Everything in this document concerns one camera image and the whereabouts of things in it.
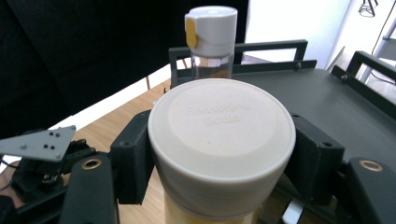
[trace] metal bracket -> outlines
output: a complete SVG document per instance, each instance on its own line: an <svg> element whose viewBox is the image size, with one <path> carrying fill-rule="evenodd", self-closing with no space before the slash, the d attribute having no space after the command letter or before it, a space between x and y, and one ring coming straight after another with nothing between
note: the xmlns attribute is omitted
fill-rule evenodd
<svg viewBox="0 0 396 224"><path fill-rule="evenodd" d="M0 140L0 153L39 161L61 161L76 126L28 133Z"/></svg>

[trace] wooden table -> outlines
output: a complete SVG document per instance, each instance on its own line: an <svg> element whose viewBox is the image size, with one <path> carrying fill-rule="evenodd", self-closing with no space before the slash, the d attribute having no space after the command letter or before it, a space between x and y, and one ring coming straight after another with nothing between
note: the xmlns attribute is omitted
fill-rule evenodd
<svg viewBox="0 0 396 224"><path fill-rule="evenodd" d="M137 114L153 107L164 90L170 90L170 79L160 85L144 92L128 103L121 105L117 109L102 116L91 124L78 130L74 140L86 139L90 147L95 147L98 151L108 152L113 141L120 132L125 128L129 121ZM8 167L0 174L0 187L3 187L12 177L13 168ZM8 195L14 200L17 207L23 205L21 200L15 195L12 188L0 191L1 195ZM274 192L268 198L266 207L263 210L265 222L261 223L279 223L286 206L290 199L279 192ZM120 204L120 223L121 224L164 224L164 207L163 207L163 186L154 168L151 179L148 183L148 190L142 205L125 205ZM300 223L328 223L321 218L304 212Z"/></svg>

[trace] yellow label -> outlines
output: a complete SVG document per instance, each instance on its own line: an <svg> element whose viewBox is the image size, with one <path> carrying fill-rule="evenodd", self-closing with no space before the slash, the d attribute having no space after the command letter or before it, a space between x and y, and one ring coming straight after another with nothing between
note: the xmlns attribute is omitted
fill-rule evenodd
<svg viewBox="0 0 396 224"><path fill-rule="evenodd" d="M197 45L197 35L195 33L195 22L192 19L186 20L186 40L190 48L195 48Z"/></svg>

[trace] white cap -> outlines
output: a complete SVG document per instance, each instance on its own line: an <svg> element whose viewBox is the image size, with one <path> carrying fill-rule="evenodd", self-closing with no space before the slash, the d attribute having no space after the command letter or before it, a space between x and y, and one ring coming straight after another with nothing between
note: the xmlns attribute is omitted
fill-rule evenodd
<svg viewBox="0 0 396 224"><path fill-rule="evenodd" d="M205 57L233 53L237 10L233 7L196 7L185 15L187 44Z"/></svg>
<svg viewBox="0 0 396 224"><path fill-rule="evenodd" d="M150 113L148 134L167 194L183 211L212 221L260 206L295 142L290 114L276 98L225 78L167 92Z"/></svg>

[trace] white wall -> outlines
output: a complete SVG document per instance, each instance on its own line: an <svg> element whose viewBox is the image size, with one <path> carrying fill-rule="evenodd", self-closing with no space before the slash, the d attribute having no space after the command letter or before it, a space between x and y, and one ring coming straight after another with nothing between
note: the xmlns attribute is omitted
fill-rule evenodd
<svg viewBox="0 0 396 224"><path fill-rule="evenodd" d="M249 0L247 43L306 39L306 60L327 68L350 0ZM250 52L271 62L289 61L292 50Z"/></svg>

